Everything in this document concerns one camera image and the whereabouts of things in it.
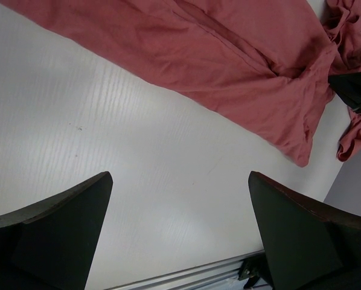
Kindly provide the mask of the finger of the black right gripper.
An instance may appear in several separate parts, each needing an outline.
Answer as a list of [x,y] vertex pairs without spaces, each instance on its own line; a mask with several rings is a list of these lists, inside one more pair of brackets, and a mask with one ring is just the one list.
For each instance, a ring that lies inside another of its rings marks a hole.
[[329,76],[328,83],[353,112],[361,114],[361,72]]

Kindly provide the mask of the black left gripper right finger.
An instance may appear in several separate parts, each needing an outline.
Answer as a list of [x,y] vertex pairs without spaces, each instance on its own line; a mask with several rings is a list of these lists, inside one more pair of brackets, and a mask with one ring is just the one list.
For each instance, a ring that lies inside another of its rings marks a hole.
[[361,289],[361,216],[260,172],[248,184],[273,289]]

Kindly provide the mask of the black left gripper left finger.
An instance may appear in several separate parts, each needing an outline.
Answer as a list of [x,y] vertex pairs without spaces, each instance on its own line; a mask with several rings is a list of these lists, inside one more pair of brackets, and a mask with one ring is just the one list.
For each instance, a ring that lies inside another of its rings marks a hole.
[[0,215],[0,289],[84,289],[112,186],[102,172]]

